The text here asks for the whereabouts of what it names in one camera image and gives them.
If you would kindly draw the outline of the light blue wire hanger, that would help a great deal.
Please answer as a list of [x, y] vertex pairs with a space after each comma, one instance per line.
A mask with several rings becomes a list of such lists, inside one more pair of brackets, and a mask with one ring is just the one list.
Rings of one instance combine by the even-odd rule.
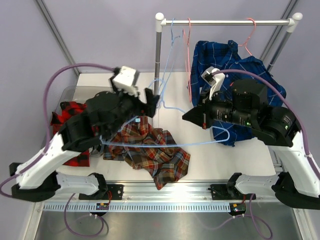
[[166, 88], [168, 81], [172, 75], [172, 72], [174, 70], [175, 62], [178, 55], [178, 45], [181, 41], [182, 34], [175, 31], [174, 27], [174, 21], [176, 19], [172, 19], [172, 23], [170, 24], [170, 49], [167, 55], [165, 67], [162, 74], [162, 91]]

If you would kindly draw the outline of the blue shirt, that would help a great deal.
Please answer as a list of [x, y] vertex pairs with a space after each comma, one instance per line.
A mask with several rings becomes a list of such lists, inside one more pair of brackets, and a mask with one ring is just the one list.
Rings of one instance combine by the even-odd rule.
[[[286, 90], [283, 86], [278, 84], [273, 76], [267, 71], [263, 62], [254, 56], [241, 58], [238, 54], [238, 44], [229, 40], [228, 43], [218, 43], [209, 41], [198, 41], [195, 45], [193, 53], [193, 61], [190, 73], [190, 86], [191, 86], [191, 101], [195, 107], [200, 99], [201, 92], [207, 90], [209, 85], [203, 80], [201, 74], [209, 67], [214, 67], [219, 70], [225, 69], [237, 69], [254, 73], [266, 81], [268, 81], [277, 91], [282, 95], [283, 98], [287, 97]], [[252, 78], [252, 76], [241, 74], [241, 73], [224, 73], [225, 78], [220, 88], [222, 92], [220, 96], [224, 100], [232, 100], [231, 85], [234, 81], [240, 80], [241, 78]], [[283, 102], [280, 98], [268, 88], [267, 101], [271, 106], [281, 106]], [[225, 146], [235, 147], [236, 142], [250, 140], [254, 136], [252, 131], [248, 127], [234, 125], [230, 123], [223, 123], [215, 121], [213, 126], [227, 129], [230, 133], [230, 137], [227, 141], [220, 142]], [[227, 138], [227, 133], [221, 129], [213, 128], [213, 138], [217, 140], [223, 140]]]

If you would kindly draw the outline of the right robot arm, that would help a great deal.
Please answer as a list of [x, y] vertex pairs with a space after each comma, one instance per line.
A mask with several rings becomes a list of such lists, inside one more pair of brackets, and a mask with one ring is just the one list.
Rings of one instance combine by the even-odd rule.
[[303, 154], [302, 126], [294, 113], [269, 105], [268, 87], [252, 78], [235, 81], [231, 89], [232, 101], [206, 92], [182, 119], [203, 129], [215, 121], [250, 128], [254, 137], [276, 153], [285, 171], [270, 176], [234, 173], [226, 184], [228, 196], [272, 196], [291, 208], [319, 210], [320, 180]]

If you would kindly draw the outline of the pink hanger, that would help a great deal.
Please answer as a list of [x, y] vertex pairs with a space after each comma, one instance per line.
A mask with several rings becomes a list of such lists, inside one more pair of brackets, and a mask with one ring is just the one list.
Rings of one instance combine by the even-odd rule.
[[187, 77], [187, 90], [189, 102], [192, 103], [192, 89], [191, 89], [191, 58], [190, 58], [190, 36], [191, 36], [191, 19], [188, 17], [188, 32], [182, 28], [183, 40], [185, 43], [185, 71]]
[[257, 28], [257, 24], [256, 24], [256, 21], [255, 21], [253, 18], [251, 18], [251, 17], [248, 17], [247, 20], [248, 20], [248, 21], [251, 21], [251, 22], [253, 23], [253, 29], [252, 29], [252, 31], [250, 32], [250, 34], [248, 35], [248, 37], [246, 38], [246, 40], [245, 40], [242, 44], [238, 44], [238, 46], [239, 46], [239, 47], [243, 47], [243, 48], [246, 50], [246, 52], [247, 52], [250, 56], [252, 56], [252, 53], [251, 53], [251, 51], [250, 51], [249, 48], [248, 48], [248, 42], [249, 42], [249, 40], [251, 39], [251, 37], [253, 36], [253, 34], [255, 33], [256, 28]]

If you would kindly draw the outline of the red black plaid shirt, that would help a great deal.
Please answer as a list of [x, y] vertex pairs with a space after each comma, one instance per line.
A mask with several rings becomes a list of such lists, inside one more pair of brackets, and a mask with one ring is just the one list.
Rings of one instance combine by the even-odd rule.
[[[59, 104], [59, 106], [61, 109], [61, 114], [52, 112], [50, 126], [52, 128], [53, 135], [55, 135], [60, 130], [60, 128], [67, 120], [69, 120], [73, 116], [81, 114], [86, 108], [86, 104], [78, 103], [76, 101], [63, 101]], [[66, 161], [63, 165], [69, 167], [89, 167], [89, 149], [85, 152], [82, 152], [78, 156]]]

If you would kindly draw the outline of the black white plaid shirt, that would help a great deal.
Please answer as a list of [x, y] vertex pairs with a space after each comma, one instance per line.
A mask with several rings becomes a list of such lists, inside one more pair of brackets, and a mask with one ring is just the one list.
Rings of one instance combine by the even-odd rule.
[[101, 156], [104, 153], [103, 145], [96, 145], [89, 149], [90, 156]]

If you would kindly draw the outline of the brown plaid shirt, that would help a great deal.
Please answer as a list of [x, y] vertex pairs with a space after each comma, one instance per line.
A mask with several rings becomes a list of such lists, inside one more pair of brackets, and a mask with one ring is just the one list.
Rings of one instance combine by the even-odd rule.
[[[140, 116], [125, 125], [111, 140], [129, 145], [175, 145], [168, 130], [155, 128], [148, 117]], [[134, 170], [145, 170], [161, 190], [166, 184], [179, 181], [188, 174], [191, 155], [181, 147], [104, 147], [103, 159], [124, 161]]]

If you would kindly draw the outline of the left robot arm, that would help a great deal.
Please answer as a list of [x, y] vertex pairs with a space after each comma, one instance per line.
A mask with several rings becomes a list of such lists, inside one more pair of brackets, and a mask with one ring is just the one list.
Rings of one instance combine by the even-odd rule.
[[42, 202], [58, 194], [79, 194], [81, 199], [100, 200], [108, 192], [102, 174], [67, 175], [57, 168], [93, 148], [102, 140], [111, 140], [118, 130], [136, 116], [152, 118], [160, 99], [145, 88], [146, 102], [126, 92], [102, 91], [85, 102], [85, 109], [68, 119], [49, 144], [25, 163], [12, 163], [10, 174], [16, 176], [12, 198]]

